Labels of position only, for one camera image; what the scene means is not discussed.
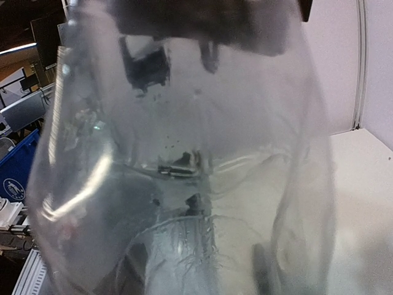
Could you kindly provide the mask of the crushed clear bottle red label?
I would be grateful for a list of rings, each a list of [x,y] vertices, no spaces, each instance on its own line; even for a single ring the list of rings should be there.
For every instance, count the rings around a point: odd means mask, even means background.
[[[70,1],[28,182],[55,294],[325,294],[325,109],[302,22],[267,56]]]

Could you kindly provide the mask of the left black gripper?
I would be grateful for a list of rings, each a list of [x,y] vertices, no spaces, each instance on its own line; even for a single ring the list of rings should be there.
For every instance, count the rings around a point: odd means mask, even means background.
[[[309,15],[309,1],[113,2],[122,34],[213,41],[267,56],[285,52],[291,18]]]

